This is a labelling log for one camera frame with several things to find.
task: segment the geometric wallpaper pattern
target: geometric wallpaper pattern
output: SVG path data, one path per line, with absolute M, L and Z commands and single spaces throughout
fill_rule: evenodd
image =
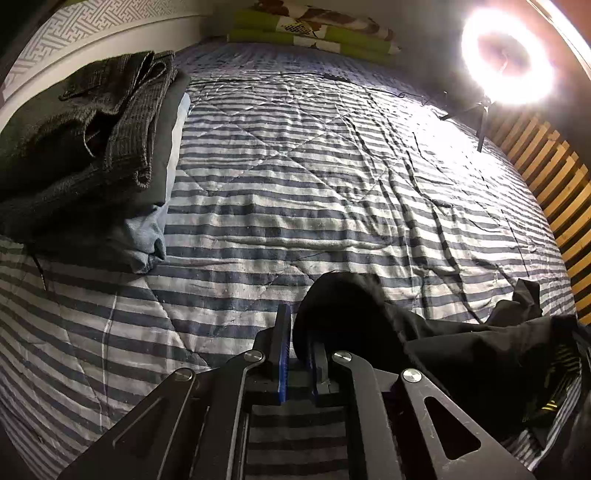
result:
M 3 88 L 71 43 L 124 23 L 191 13 L 199 0 L 85 0 L 58 10 L 35 33 L 14 63 Z

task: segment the metal screw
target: metal screw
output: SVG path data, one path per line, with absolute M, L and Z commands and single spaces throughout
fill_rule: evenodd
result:
M 349 352 L 343 352 L 343 351 L 339 351 L 339 352 L 335 352 L 333 353 L 333 360 L 335 362 L 350 362 L 352 359 L 351 354 Z
M 260 362 L 265 355 L 260 353 L 258 350 L 249 350 L 248 352 L 244 352 L 244 360 L 253 364 L 255 362 Z
M 179 368 L 173 373 L 173 375 L 177 382 L 188 382 L 193 378 L 193 370 L 190 368 Z
M 414 368 L 407 368 L 404 372 L 402 372 L 402 377 L 410 383 L 417 383 L 420 382 L 423 378 L 423 375 L 420 371 Z

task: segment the quilted blanket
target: quilted blanket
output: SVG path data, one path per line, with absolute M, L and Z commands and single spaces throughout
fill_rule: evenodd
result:
M 0 421 L 40 478 L 171 371 L 247 350 L 328 271 L 376 274 L 428 319 L 485 322 L 519 278 L 540 283 L 545 314 L 574 312 L 513 166 L 488 141 L 476 152 L 473 132 L 439 121 L 396 72 L 261 44 L 206 43 L 177 62 L 191 112 L 168 260 L 131 275 L 39 258 L 45 289 L 26 248 L 0 239 Z M 283 410 L 255 412 L 247 475 L 346 478 L 342 412 L 298 397 L 302 372 L 290 382 Z M 512 450 L 532 467 L 541 449 L 528 438 Z

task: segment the wooden slatted headboard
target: wooden slatted headboard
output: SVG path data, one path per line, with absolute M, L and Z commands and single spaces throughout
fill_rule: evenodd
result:
M 491 107 L 490 138 L 544 211 L 566 264 L 579 320 L 591 323 L 591 178 L 557 130 L 531 111 Z

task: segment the folded clothes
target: folded clothes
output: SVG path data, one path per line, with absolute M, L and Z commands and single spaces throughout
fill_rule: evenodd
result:
M 30 243 L 73 205 L 147 189 L 172 61 L 149 51 L 96 61 L 16 111 L 0 134 L 0 233 Z
M 392 30 L 381 27 L 368 17 L 343 14 L 334 10 L 300 5 L 285 0 L 258 0 L 252 9 L 268 14 L 305 20 L 308 23 L 315 22 L 320 25 L 343 27 L 348 30 L 354 30 L 380 38 L 381 40 L 391 41 L 394 39 L 394 32 Z
M 381 65 L 389 64 L 392 57 L 388 54 L 376 51 L 364 50 L 353 45 L 336 43 L 326 40 L 317 40 L 310 37 L 299 37 L 291 33 L 263 32 L 261 30 L 246 30 L 234 28 L 228 34 L 229 42 L 261 42 L 278 43 L 283 45 L 297 45 L 300 47 L 316 48 L 318 50 L 340 53 L 354 59 L 368 60 Z
M 153 170 L 155 175 L 152 182 L 158 185 L 158 190 L 162 187 L 162 198 L 152 195 L 145 197 L 143 194 L 146 192 L 141 192 L 125 204 L 95 212 L 92 218 L 83 220 L 79 217 L 77 222 L 65 220 L 62 225 L 38 236 L 31 245 L 33 251 L 64 262 L 124 269 L 133 273 L 147 273 L 165 259 L 165 219 L 176 174 L 183 125 L 190 108 L 189 96 L 184 92 L 189 77 L 186 74 L 179 76 L 164 98 L 154 143 L 154 165 L 161 164 L 163 168 Z M 174 107 L 175 112 L 172 119 L 174 126 L 169 128 L 171 119 L 168 112 L 171 107 Z
M 255 10 L 239 10 L 234 14 L 234 28 L 282 32 L 352 45 L 364 50 L 393 55 L 400 48 L 390 41 L 380 40 L 364 33 L 332 25 L 320 25 L 291 17 L 282 17 Z

